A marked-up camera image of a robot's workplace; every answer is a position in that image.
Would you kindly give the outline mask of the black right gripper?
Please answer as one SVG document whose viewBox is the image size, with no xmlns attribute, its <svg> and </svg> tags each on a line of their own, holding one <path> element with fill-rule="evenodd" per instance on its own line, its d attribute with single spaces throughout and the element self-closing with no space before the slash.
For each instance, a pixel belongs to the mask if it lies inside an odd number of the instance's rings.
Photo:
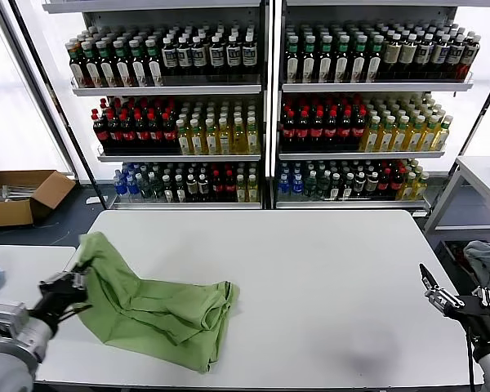
<svg viewBox="0 0 490 392">
<path fill-rule="evenodd" d="M 475 347 L 490 347 L 490 289 L 477 286 L 473 296 L 454 296 L 440 287 L 424 264 L 419 264 L 425 297 L 444 315 L 458 321 L 470 334 Z"/>
</svg>

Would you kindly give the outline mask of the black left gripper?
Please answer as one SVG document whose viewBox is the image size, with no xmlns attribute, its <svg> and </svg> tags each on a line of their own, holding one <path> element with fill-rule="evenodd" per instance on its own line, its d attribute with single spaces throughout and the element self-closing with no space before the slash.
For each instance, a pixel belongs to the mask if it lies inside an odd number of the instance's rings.
<svg viewBox="0 0 490 392">
<path fill-rule="evenodd" d="M 43 321 L 48 327 L 58 325 L 91 308 L 87 303 L 87 274 L 91 261 L 77 263 L 70 272 L 60 272 L 38 285 L 42 295 L 29 310 L 29 316 Z"/>
</svg>

